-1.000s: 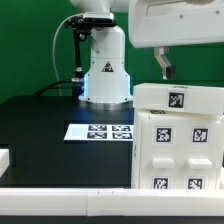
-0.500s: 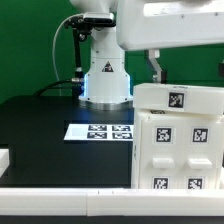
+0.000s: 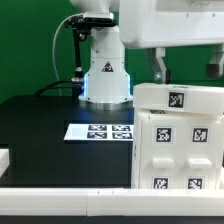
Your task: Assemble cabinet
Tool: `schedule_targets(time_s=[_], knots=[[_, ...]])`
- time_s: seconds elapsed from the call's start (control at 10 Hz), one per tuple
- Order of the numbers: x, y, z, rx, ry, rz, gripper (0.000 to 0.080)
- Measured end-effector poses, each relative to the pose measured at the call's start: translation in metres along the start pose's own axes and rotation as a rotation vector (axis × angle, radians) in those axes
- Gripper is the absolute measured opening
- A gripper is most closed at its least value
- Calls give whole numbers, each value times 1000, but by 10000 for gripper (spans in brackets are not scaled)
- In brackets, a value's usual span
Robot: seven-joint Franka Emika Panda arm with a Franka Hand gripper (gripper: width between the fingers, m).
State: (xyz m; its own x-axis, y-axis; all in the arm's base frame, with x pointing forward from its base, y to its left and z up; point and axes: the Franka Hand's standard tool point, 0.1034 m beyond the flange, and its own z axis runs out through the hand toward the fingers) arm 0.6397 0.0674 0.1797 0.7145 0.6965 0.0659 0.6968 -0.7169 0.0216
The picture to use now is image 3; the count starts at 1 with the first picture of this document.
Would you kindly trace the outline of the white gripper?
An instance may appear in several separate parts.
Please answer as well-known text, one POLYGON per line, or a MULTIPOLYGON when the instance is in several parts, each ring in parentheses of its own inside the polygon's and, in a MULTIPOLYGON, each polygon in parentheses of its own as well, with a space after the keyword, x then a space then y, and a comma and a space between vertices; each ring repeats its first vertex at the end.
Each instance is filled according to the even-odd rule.
POLYGON ((145 49, 153 82, 169 84, 164 48, 215 45, 206 74, 224 75, 224 0, 120 0, 120 39, 126 48, 145 49))

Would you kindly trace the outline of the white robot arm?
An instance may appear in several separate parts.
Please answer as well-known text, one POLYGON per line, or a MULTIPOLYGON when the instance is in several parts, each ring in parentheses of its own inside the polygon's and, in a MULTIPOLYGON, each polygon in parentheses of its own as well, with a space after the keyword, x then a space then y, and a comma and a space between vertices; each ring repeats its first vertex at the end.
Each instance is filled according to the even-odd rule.
POLYGON ((130 101, 124 50, 212 44, 218 47, 208 73, 224 68, 224 0, 70 0, 90 30, 91 65, 80 99, 94 105, 130 101))

